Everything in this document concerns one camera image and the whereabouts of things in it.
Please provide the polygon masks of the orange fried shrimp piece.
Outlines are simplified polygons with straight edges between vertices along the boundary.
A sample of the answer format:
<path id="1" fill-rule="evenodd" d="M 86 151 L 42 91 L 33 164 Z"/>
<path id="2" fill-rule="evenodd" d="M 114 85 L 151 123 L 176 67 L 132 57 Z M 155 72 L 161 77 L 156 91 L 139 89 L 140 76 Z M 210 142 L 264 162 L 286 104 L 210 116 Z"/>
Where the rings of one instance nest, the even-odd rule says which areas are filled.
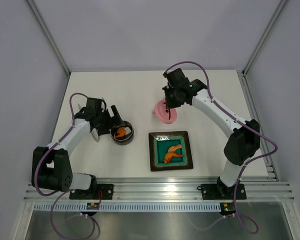
<path id="1" fill-rule="evenodd" d="M 125 130 L 125 128 L 124 128 L 124 127 L 119 127 L 119 128 L 117 129 L 117 132 L 116 132 L 114 138 L 115 138 L 115 139 L 122 138 L 122 137 L 124 137 L 125 135 L 126 135 L 126 130 Z"/>

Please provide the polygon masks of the pink round lid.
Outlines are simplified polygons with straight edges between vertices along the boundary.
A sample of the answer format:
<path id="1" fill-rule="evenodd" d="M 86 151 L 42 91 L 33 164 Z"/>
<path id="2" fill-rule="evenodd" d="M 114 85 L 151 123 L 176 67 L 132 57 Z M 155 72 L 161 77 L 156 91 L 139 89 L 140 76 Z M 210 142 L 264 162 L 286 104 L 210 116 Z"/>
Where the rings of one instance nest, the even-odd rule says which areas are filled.
<path id="1" fill-rule="evenodd" d="M 172 108 L 168 108 L 166 100 L 162 99 L 156 103 L 153 110 L 155 116 L 164 124 L 172 124 L 177 120 L 177 111 Z"/>

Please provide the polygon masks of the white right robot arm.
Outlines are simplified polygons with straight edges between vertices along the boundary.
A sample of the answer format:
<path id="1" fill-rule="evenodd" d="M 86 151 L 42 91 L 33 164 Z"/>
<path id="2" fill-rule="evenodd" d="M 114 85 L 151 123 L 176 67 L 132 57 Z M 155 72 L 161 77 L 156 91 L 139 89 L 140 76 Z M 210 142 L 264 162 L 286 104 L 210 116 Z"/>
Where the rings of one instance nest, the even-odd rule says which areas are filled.
<path id="1" fill-rule="evenodd" d="M 166 107 L 179 108 L 184 104 L 193 106 L 208 116 L 225 134 L 227 143 L 223 149 L 225 167 L 216 182 L 220 197 L 229 198 L 245 163 L 260 148 L 260 124 L 252 119 L 237 116 L 212 95 L 207 84 L 199 79 L 189 81 L 180 68 L 164 72 L 167 85 L 163 87 Z"/>

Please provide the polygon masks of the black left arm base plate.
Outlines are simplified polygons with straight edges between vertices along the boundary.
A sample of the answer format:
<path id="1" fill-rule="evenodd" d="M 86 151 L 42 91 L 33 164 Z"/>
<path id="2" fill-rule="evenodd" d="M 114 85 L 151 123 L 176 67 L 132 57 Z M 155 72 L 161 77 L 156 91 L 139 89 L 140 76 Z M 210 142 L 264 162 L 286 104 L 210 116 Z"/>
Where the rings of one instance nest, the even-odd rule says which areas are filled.
<path id="1" fill-rule="evenodd" d="M 94 184 L 87 190 L 76 189 L 69 194 L 70 200 L 112 200 L 114 194 L 113 184 Z"/>

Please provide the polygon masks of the black round steel lunch box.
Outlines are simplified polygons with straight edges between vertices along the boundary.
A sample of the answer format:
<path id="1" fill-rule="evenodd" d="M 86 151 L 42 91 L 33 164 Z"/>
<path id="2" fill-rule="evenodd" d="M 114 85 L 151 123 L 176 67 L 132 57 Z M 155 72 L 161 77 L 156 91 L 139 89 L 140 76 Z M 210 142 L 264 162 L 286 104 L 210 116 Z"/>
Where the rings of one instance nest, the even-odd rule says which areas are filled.
<path id="1" fill-rule="evenodd" d="M 134 139 L 134 128 L 128 121 L 124 121 L 122 126 L 116 126 L 110 130 L 113 141 L 118 145 L 128 145 Z"/>

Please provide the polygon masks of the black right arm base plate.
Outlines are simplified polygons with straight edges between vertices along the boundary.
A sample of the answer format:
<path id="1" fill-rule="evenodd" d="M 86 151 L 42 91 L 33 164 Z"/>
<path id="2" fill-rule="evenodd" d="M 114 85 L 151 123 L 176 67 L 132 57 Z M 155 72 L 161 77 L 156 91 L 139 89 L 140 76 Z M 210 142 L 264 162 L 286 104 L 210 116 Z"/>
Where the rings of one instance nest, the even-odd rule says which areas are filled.
<path id="1" fill-rule="evenodd" d="M 216 183 L 201 184 L 197 187 L 201 191 L 203 200 L 234 200 L 235 186 L 221 187 Z M 237 200 L 246 200 L 247 194 L 244 184 L 239 184 L 236 189 Z"/>

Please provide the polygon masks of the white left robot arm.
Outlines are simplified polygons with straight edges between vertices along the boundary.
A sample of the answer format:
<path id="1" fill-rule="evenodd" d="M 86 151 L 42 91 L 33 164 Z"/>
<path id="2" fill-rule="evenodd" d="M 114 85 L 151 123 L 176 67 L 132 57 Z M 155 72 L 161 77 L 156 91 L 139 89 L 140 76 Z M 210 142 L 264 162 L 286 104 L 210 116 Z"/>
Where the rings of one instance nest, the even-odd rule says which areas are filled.
<path id="1" fill-rule="evenodd" d="M 101 199 L 103 187 L 92 174 L 74 173 L 70 156 L 79 143 L 88 135 L 96 142 L 100 136 L 110 135 L 117 144 L 128 144 L 134 137 L 134 129 L 122 120 L 115 105 L 107 108 L 100 98 L 87 98 L 86 105 L 72 113 L 69 129 L 57 141 L 33 151 L 31 184 L 41 196 L 43 190 L 50 195 L 69 192 L 72 200 Z"/>

